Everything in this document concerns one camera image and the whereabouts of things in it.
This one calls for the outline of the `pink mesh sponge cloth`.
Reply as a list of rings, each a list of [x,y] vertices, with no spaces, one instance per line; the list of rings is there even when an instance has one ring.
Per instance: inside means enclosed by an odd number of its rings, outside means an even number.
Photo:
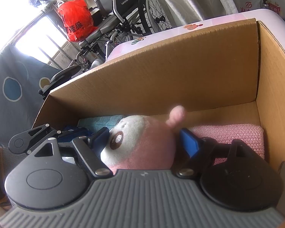
[[[260,126],[253,124],[195,126],[189,130],[199,138],[210,137],[222,144],[230,144],[234,139],[240,139],[260,157],[265,158],[264,130]]]

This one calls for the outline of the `pink white plush toy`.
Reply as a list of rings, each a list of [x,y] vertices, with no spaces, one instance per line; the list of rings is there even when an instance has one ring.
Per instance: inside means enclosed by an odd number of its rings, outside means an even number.
[[[177,148],[174,130],[186,115],[185,108],[178,105],[166,121],[145,115],[123,118],[110,130],[100,159],[113,173],[119,169],[170,169]]]

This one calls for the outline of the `white blue wet wipes pack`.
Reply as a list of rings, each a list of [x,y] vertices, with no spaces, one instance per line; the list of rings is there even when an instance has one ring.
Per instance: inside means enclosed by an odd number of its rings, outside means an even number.
[[[66,126],[58,137],[59,151],[63,157],[76,157],[72,140],[79,136],[91,136],[93,133],[86,128]]]

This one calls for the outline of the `brown cardboard box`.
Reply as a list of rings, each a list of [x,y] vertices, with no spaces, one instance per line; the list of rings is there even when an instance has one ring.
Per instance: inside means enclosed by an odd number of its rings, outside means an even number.
[[[112,59],[50,92],[35,120],[56,128],[103,115],[165,118],[174,105],[187,123],[256,121],[265,130],[266,159],[285,161],[285,22],[265,11],[260,19],[201,22],[120,45]],[[165,175],[148,181],[125,174],[116,186],[98,184],[86,198],[56,211],[63,227],[106,227],[159,221],[217,219],[192,185]]]

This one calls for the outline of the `grey wheelchair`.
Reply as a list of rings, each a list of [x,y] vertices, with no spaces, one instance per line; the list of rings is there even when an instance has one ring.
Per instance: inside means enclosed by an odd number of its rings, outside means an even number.
[[[117,45],[127,41],[136,43],[144,36],[175,26],[160,0],[94,1],[96,13],[92,18],[96,30],[79,42],[80,51],[70,65],[55,74],[49,84],[38,91],[43,98],[75,75],[104,63]]]

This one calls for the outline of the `dark blue patterned curtain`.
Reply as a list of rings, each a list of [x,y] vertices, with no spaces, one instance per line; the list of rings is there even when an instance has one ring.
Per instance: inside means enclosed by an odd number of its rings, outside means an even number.
[[[13,45],[0,53],[0,146],[7,147],[14,135],[32,128],[44,102],[38,90],[58,72]]]

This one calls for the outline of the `red plastic bag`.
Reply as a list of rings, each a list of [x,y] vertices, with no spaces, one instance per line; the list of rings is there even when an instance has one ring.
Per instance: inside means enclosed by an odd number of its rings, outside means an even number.
[[[98,28],[85,0],[73,0],[63,3],[58,8],[69,42],[81,42]]]

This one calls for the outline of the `teal folded cloth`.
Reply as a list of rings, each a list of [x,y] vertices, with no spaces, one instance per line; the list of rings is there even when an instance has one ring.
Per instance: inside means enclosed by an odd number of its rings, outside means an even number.
[[[123,118],[125,118],[124,115],[83,118],[78,121],[77,126],[95,133],[103,127],[107,127],[109,130],[113,129]]]

